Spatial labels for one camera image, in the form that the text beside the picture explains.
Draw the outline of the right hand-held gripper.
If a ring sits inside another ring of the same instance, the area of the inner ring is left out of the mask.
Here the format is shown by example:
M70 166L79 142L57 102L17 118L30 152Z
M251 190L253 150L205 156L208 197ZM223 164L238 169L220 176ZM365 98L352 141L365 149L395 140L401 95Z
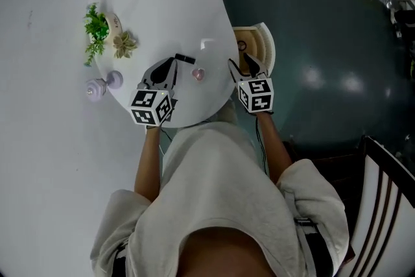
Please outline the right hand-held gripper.
M231 77L234 81L238 81L237 92L240 102L250 114L271 112L274 89L272 79L267 77L266 65L248 53L244 53L243 57L248 64L250 75L257 78L246 80L246 75L241 72L239 66L231 58L228 59Z

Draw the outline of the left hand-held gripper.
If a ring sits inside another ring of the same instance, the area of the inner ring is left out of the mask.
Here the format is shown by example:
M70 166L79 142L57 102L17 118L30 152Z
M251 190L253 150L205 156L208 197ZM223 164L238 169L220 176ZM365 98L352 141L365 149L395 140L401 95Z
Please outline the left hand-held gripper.
M148 68L131 94L129 111L134 122L143 126L162 126L171 118L174 110L173 96L178 63L166 58ZM148 83L162 83L168 76L166 88L158 89Z

